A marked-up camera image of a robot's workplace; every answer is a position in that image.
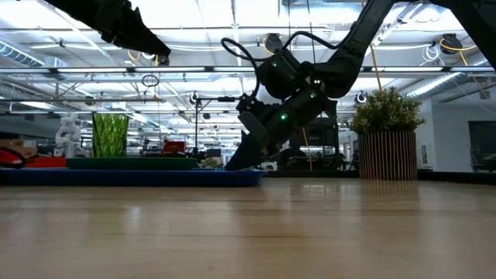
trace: potted plant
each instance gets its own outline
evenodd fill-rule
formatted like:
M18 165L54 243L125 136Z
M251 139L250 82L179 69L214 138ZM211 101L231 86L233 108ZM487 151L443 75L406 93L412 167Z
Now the potted plant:
M381 180L417 179L415 130L422 102L402 97L396 88L374 91L355 105L348 123L358 134L360 177Z

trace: fluorescent light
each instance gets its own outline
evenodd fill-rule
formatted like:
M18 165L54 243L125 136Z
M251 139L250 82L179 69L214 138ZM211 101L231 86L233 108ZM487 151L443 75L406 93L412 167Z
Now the fluorescent light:
M128 116L136 121L140 121L141 123L148 123L148 119L139 113L128 114Z
M465 71L465 72L492 72L493 67L452 67L451 71Z
M45 111L11 111L10 114L49 114L50 112Z
M252 67L214 67L215 72L249 72L252 73L255 70Z
M51 109L51 108L53 109L52 105L48 105L48 104L45 104L42 102L21 102L21 104L32 106L32 107L38 108L38 109Z
M242 123L215 123L215 122L205 122L205 123L199 123L199 126L241 126L244 127Z
M127 70L121 67L115 68L59 68L59 73L126 73Z
M96 112L96 113L101 113L101 114L125 114L125 111L101 111L101 112Z
M64 113L76 113L76 114L91 114L93 112L53 112L55 114L64 114Z
M134 69L139 73L163 73L163 72L203 72L204 67L137 67Z
M441 71L442 67L382 67L378 68L379 71L396 71L396 72L417 72L417 71Z
M136 67L136 64L134 64L131 60L126 60L124 63L131 64L133 67Z
M48 74L50 70L43 68L3 68L0 69L0 74Z

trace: white robot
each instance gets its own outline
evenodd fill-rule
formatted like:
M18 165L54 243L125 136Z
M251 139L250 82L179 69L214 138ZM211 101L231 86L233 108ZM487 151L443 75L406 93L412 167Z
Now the white robot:
M81 140L81 127L76 126L77 113L67 113L60 119L60 129L55 135L56 147L53 150L54 157L72 158L74 149Z

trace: green object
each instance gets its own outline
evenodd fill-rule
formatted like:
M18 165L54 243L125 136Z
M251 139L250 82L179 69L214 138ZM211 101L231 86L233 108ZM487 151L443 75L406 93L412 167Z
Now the green object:
M66 164L71 170L190 171L198 168L196 159L167 157L70 158Z
M93 157L124 157L129 117L93 113Z
M355 133L413 132L425 119L417 119L422 102L403 97L396 88L373 91L363 104L355 105L356 114L346 125Z

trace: green vase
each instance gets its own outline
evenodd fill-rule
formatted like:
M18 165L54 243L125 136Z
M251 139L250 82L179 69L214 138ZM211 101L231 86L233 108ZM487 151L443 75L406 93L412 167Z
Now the green vase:
M93 113L93 157L124 157L129 117Z

